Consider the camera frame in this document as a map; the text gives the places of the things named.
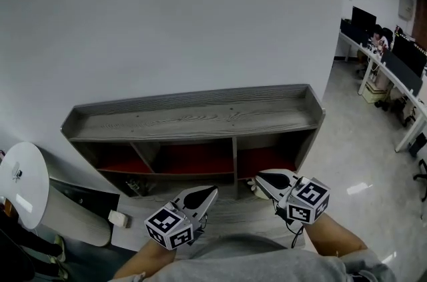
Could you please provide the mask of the white round pedestal table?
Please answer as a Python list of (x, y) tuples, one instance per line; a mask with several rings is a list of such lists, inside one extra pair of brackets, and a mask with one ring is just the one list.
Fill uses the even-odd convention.
[[(19, 162), (23, 172), (13, 181), (11, 171)], [(30, 142), (18, 143), (0, 162), (0, 197), (8, 199), (27, 229), (44, 225), (56, 233), (104, 247), (111, 239), (107, 220), (66, 197), (50, 183), (47, 162)]]

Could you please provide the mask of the person's grey shirt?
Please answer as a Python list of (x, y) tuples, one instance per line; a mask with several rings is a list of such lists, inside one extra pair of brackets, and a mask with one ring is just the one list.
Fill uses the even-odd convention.
[(287, 249), (269, 239), (233, 235), (214, 241), (190, 258), (149, 276), (132, 274), (109, 282), (397, 282), (371, 250), (321, 256)]

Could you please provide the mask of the black computer monitor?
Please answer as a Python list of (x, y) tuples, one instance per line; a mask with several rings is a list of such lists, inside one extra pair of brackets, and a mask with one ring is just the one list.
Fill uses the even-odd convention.
[(351, 24), (367, 34), (373, 34), (376, 16), (356, 6), (352, 7)]
[(417, 76), (423, 75), (424, 68), (427, 65), (427, 54), (415, 42), (396, 34), (392, 52)]

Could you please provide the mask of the long white office desk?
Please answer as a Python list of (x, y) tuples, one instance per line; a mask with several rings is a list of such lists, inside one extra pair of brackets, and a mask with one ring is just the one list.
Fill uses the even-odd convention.
[(423, 130), (424, 126), (427, 124), (427, 106), (423, 104), (422, 100), (418, 97), (419, 92), (415, 92), (413, 88), (408, 89), (408, 85), (406, 85), (405, 82), (403, 82), (398, 76), (395, 75), (393, 70), (391, 70), (391, 66), (387, 66), (387, 62), (385, 60), (386, 54), (383, 54), (383, 56), (373, 54), (372, 51), (363, 47), (362, 44), (357, 44), (357, 42), (349, 38), (341, 31), (339, 32), (339, 38), (345, 41), (350, 47), (357, 48), (369, 58), (368, 68), (364, 74), (364, 78), (358, 90), (359, 95), (363, 93), (373, 64), (377, 64), (377, 67), (385, 74), (385, 76), (387, 76), (387, 78), (393, 82), (393, 84), (400, 90), (400, 92), (405, 94), (405, 96), (407, 96), (407, 98), (414, 104), (416, 110), (418, 111), (418, 116), (415, 122), (407, 130), (402, 140), (395, 146), (395, 152), (406, 150), (408, 145), (414, 142), (415, 138), (420, 134), (421, 130)]

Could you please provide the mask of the beige tissues pack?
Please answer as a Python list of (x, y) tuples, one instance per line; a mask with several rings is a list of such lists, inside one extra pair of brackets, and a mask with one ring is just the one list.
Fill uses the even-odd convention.
[(128, 215), (114, 210), (109, 212), (108, 220), (116, 227), (128, 228), (130, 224), (130, 218)]

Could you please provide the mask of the person's right forearm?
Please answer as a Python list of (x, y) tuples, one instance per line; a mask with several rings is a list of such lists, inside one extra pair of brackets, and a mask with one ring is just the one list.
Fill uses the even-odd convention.
[(304, 225), (304, 230), (322, 256), (343, 257), (368, 248), (361, 238), (326, 213), (320, 215), (315, 223)]

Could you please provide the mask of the person's left forearm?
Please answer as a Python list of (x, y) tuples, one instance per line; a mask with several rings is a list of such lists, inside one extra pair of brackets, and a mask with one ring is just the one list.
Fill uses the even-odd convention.
[(145, 275), (151, 277), (170, 263), (173, 263), (176, 250), (168, 250), (157, 241), (150, 239), (129, 261), (113, 276), (114, 279)]

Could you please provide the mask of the grey wooden shelf cabinet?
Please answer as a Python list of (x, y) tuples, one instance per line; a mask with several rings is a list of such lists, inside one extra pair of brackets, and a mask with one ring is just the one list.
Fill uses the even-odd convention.
[(326, 111), (308, 84), (243, 87), (74, 107), (61, 126), (72, 147), (128, 197), (130, 176), (223, 181), (265, 169), (299, 171)]

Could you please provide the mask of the beige storage bin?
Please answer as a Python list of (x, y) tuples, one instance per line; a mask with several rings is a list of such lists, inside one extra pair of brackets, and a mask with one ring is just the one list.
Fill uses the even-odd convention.
[(377, 101), (383, 100), (387, 95), (386, 90), (379, 89), (373, 82), (368, 80), (365, 84), (364, 90), (362, 92), (362, 97), (364, 100), (369, 103), (373, 104)]

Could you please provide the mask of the yellow brown box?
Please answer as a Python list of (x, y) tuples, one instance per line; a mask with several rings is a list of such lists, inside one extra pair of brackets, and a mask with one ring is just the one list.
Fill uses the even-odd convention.
[(6, 199), (3, 202), (3, 211), (5, 212), (6, 216), (12, 219), (18, 218), (18, 214), (14, 206), (11, 204), (11, 202)]

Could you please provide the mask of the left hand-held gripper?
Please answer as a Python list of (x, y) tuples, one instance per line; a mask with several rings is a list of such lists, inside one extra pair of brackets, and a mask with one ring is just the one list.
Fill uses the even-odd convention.
[(148, 235), (169, 251), (185, 244), (192, 245), (204, 233), (203, 218), (218, 195), (215, 185), (183, 190), (144, 221)]

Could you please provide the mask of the grey wall panel box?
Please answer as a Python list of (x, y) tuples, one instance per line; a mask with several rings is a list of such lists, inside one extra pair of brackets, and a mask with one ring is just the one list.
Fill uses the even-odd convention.
[(405, 21), (410, 21), (412, 18), (413, 9), (414, 9), (413, 0), (399, 0), (399, 6), (398, 6), (399, 18)]

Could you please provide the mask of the black waste bin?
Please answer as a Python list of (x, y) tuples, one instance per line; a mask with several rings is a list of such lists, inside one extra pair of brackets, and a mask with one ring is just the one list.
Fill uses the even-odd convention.
[(421, 133), (417, 136), (413, 144), (409, 148), (409, 153), (412, 157), (417, 157), (418, 152), (427, 144), (427, 137)]

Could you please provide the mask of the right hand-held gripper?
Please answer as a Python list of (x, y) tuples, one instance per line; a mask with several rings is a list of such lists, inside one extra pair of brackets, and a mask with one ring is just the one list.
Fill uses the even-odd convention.
[[(291, 225), (314, 224), (326, 210), (330, 188), (315, 178), (298, 177), (288, 169), (266, 169), (256, 176), (256, 185), (274, 201), (279, 201), (276, 215)], [(284, 188), (292, 187), (284, 196)]]

